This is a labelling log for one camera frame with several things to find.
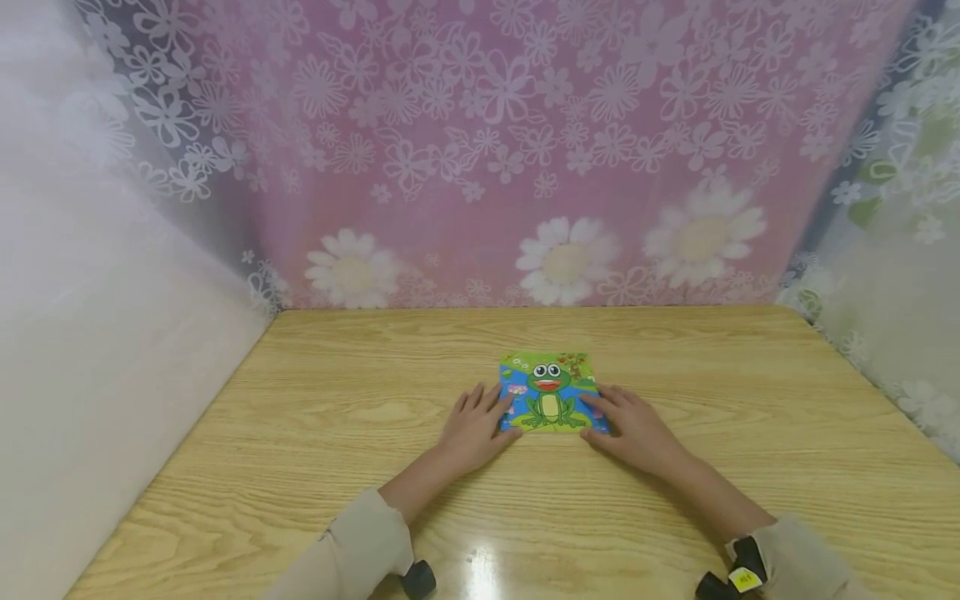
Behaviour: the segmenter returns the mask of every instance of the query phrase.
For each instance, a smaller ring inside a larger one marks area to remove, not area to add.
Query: green leaf print
[[[953,114],[939,118],[927,116],[920,125],[920,137],[913,156],[936,156],[947,150],[957,138],[957,126]]]
[[[866,229],[882,202],[879,196],[874,196],[870,200],[853,203],[847,209],[847,217],[861,229]]]
[[[897,176],[897,165],[889,160],[878,158],[860,168],[856,178],[873,185],[883,185]]]
[[[820,318],[820,313],[823,312],[824,305],[820,301],[819,294],[813,290],[801,290],[800,294],[797,295],[797,300],[804,314],[807,315],[811,321],[816,321]]]

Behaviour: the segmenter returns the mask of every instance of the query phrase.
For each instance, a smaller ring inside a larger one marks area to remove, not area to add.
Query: blue water
[[[527,407],[527,398],[537,397],[537,391],[527,387],[527,373],[512,369],[506,365],[500,365],[500,382],[503,384],[503,390],[500,392],[501,398],[506,397],[511,391],[516,391],[514,406],[511,409],[512,412],[508,412],[500,420],[500,431],[504,431],[510,428],[511,420],[530,414],[530,409]],[[574,400],[574,410],[586,415],[590,419],[591,427],[603,433],[610,433],[610,425],[607,422],[607,418],[598,412],[594,412],[592,407],[587,406],[579,398],[580,394],[598,396],[596,389],[593,387],[578,387],[571,383],[571,385],[559,390],[557,394],[564,400],[572,397]]]

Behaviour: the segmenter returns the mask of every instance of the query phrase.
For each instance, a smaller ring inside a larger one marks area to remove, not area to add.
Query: pink curtain
[[[202,96],[297,307],[766,301],[911,8],[242,7]]]

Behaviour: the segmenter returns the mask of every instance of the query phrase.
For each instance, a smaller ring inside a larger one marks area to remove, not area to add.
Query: frog puzzle
[[[514,395],[501,430],[610,431],[607,418],[579,398],[597,396],[593,370],[582,352],[512,352],[500,360],[500,381],[500,397]]]

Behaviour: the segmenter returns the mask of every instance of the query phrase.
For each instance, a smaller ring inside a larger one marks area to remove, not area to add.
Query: frog mouth
[[[560,381],[556,379],[538,379],[536,383],[537,387],[545,392],[553,392],[560,387]]]

